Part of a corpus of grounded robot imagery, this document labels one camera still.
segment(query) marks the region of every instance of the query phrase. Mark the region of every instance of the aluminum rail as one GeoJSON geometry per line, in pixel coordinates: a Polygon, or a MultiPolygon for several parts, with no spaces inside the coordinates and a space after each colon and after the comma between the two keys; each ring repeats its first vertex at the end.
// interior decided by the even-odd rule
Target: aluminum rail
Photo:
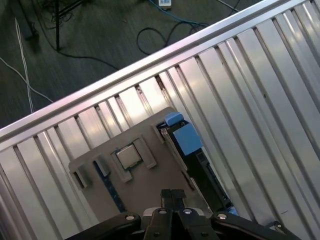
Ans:
{"type": "Polygon", "coordinates": [[[69,162],[171,106],[242,217],[320,239],[319,6],[262,1],[1,129],[1,230],[59,240],[96,224],[69,162]]]}

